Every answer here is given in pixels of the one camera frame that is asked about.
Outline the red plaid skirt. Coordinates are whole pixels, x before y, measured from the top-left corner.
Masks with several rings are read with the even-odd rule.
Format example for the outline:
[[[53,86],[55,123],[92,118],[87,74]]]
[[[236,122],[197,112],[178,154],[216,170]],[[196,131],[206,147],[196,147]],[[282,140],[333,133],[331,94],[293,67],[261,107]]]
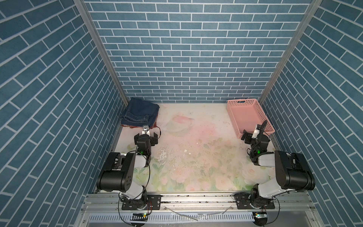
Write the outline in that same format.
[[[144,128],[144,126],[146,126],[145,124],[141,124],[141,125],[127,125],[127,124],[122,124],[123,127],[127,127],[127,128]],[[148,126],[149,129],[153,129],[157,127],[157,123],[154,123],[152,126]]]

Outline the pink plastic basket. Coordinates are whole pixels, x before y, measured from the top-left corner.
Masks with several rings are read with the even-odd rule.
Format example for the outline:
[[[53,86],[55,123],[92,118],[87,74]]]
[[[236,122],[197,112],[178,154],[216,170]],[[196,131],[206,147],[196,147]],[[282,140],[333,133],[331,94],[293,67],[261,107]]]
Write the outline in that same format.
[[[226,109],[238,139],[241,139],[244,130],[252,133],[265,120],[268,122],[265,133],[271,135],[275,132],[257,99],[231,99],[227,101]]]

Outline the dark navy denim skirt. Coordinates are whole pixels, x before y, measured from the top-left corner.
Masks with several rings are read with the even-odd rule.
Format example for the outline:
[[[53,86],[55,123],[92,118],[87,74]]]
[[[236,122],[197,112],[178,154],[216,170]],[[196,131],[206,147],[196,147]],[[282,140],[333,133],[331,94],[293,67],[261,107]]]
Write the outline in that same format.
[[[157,104],[132,97],[121,115],[121,124],[152,126],[157,120],[159,109]]]

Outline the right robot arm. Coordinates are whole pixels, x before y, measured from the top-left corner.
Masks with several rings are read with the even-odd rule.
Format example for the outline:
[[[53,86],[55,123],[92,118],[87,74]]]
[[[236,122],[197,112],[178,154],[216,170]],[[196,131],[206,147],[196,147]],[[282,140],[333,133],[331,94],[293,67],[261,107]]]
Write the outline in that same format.
[[[315,178],[303,154],[268,151],[269,137],[261,130],[244,131],[241,140],[251,146],[248,155],[254,165],[275,169],[274,178],[251,189],[249,203],[254,208],[267,206],[282,194],[315,188]]]

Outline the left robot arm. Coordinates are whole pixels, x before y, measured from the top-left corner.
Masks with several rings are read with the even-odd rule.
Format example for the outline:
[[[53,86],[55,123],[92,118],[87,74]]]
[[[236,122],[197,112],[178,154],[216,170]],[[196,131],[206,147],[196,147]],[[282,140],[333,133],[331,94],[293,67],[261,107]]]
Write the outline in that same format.
[[[131,205],[146,206],[147,190],[145,186],[133,181],[135,168],[149,168],[151,148],[158,144],[158,135],[148,132],[134,136],[136,149],[126,154],[111,152],[101,168],[96,181],[98,190],[120,193],[120,200]]]

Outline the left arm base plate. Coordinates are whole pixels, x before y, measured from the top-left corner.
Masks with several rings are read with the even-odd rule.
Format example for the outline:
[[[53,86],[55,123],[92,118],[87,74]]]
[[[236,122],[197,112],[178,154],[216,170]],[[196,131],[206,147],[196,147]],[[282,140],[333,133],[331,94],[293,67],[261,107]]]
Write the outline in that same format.
[[[122,211],[160,210],[160,194],[142,195],[140,199],[122,199]]]

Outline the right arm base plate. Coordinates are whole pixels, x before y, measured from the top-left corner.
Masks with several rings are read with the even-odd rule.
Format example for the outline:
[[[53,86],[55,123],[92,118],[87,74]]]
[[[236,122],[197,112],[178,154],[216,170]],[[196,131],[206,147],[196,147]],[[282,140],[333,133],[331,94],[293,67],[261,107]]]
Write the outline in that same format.
[[[255,198],[254,195],[248,193],[236,193],[233,195],[233,198],[239,210],[275,209],[275,204],[272,199]]]

